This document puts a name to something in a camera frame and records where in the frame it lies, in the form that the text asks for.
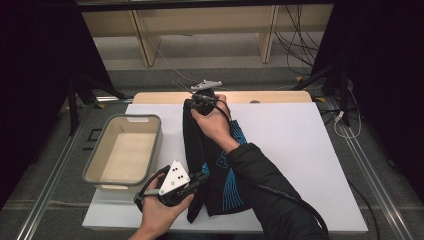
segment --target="black garment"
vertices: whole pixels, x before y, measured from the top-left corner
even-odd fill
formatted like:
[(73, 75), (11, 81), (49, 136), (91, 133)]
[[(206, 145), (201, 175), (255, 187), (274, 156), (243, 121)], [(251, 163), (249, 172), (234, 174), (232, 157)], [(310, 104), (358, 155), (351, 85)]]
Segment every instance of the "black garment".
[[(228, 153), (227, 162), (239, 179), (300, 198), (278, 168), (252, 143), (242, 144)], [(266, 239), (329, 239), (315, 217), (299, 204), (251, 185), (249, 191), (248, 202), (262, 225)]]
[[(187, 220), (196, 219), (203, 204), (209, 216), (232, 214), (250, 209), (247, 204), (248, 189), (236, 178), (227, 163), (227, 154), (212, 139), (206, 137), (196, 120), (191, 116), (190, 105), (184, 103), (183, 137), (190, 174), (203, 172), (210, 174), (208, 182), (197, 189), (188, 208)], [(240, 144), (246, 139), (237, 124), (232, 121), (234, 139)]]

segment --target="beige tray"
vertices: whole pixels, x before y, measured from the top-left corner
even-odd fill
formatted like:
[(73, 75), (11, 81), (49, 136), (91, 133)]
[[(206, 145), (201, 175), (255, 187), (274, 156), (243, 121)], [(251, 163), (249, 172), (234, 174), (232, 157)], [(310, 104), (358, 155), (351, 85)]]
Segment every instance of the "beige tray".
[(139, 190), (156, 169), (162, 142), (156, 115), (114, 115), (106, 123), (83, 178), (107, 190)]

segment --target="white table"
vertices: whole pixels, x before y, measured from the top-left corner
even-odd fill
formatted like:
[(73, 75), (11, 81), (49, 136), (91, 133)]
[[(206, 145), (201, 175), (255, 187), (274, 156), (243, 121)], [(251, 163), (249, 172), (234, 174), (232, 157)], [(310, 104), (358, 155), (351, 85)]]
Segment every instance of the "white table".
[[(248, 142), (258, 145), (324, 218), (330, 232), (366, 232), (334, 148), (314, 103), (230, 103)], [(163, 143), (157, 169), (180, 160), (186, 167), (181, 104), (131, 104), (128, 114), (157, 114)], [(92, 229), (138, 228), (134, 193), (96, 190), (83, 222)], [(183, 212), (171, 231), (254, 233), (262, 231), (252, 210), (209, 217), (205, 208), (193, 224)]]

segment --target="person's left hand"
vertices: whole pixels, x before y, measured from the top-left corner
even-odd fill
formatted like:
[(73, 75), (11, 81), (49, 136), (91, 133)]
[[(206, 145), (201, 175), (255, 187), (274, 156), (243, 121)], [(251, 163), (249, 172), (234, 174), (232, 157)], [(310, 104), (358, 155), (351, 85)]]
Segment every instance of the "person's left hand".
[[(147, 187), (148, 190), (156, 188), (159, 177), (152, 181)], [(165, 206), (157, 197), (145, 197), (141, 225), (130, 239), (153, 240), (166, 233), (175, 219), (189, 207), (193, 197), (193, 194), (187, 196), (180, 204), (174, 207)]]

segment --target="black jacket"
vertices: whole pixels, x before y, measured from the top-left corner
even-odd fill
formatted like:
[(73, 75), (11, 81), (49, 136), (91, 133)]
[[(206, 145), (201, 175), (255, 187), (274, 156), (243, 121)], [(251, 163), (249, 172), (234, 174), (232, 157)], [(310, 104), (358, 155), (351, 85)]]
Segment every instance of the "black jacket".
[[(227, 162), (241, 181), (280, 190), (300, 199), (299, 193), (254, 144), (231, 151)], [(298, 203), (249, 184), (249, 203), (268, 240), (329, 239), (314, 216)]]

